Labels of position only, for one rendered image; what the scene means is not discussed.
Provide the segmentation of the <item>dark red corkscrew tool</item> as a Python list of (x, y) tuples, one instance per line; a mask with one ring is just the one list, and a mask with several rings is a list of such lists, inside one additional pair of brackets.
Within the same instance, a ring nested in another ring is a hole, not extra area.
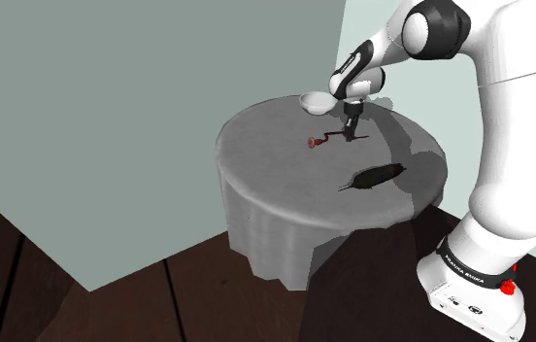
[(347, 134), (345, 131), (331, 131), (331, 132), (324, 132), (322, 138), (309, 137), (308, 140), (307, 140), (307, 145), (308, 145), (308, 147), (310, 149), (313, 149), (316, 146), (320, 146), (320, 145), (328, 142), (329, 138), (331, 136), (336, 136), (336, 135), (342, 135), (345, 138), (346, 142), (351, 142), (351, 141), (358, 140), (358, 139), (369, 138), (369, 135), (355, 136), (355, 135)]

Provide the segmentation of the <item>white bowl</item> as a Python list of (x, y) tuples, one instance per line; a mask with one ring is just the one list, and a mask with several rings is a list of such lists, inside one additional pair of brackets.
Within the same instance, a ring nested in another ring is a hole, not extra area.
[(299, 97), (302, 109), (313, 116), (322, 116), (331, 111), (338, 100), (328, 92), (309, 91)]

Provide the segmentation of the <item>dark brown feather-shaped object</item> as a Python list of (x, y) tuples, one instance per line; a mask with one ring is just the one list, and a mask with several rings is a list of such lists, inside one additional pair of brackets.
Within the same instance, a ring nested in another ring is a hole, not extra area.
[(348, 188), (371, 189), (377, 185), (396, 178), (405, 170), (406, 167), (404, 167), (401, 163), (390, 163), (382, 166), (371, 167), (355, 173), (347, 184), (339, 188), (339, 191)]

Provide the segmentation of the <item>round table with grey cloth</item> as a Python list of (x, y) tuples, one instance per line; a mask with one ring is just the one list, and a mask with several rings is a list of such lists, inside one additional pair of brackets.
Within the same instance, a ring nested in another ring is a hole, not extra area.
[[(252, 273), (303, 291), (353, 231), (388, 228), (438, 205), (448, 177), (436, 140), (384, 101), (364, 104), (356, 136), (310, 149), (309, 137), (340, 131), (337, 104), (306, 113), (296, 95), (255, 104), (229, 120), (215, 147), (229, 244)], [(339, 191), (359, 171), (390, 163), (406, 170), (371, 189)]]

